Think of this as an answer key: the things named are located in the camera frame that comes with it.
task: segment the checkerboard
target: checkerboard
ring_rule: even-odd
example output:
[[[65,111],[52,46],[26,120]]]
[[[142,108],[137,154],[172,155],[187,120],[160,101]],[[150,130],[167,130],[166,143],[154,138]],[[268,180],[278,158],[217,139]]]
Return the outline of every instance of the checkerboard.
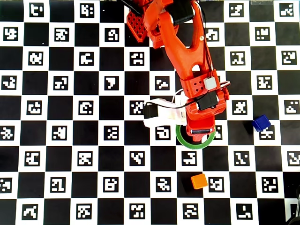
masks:
[[[143,102],[181,85],[163,47],[136,42],[122,3],[0,1],[0,225],[264,225],[295,214],[299,1],[200,5],[231,95],[211,145],[190,150],[175,127],[143,124]],[[190,46],[192,33],[187,22],[178,37]],[[262,114],[271,127],[258,133]],[[200,173],[209,185],[194,190]]]

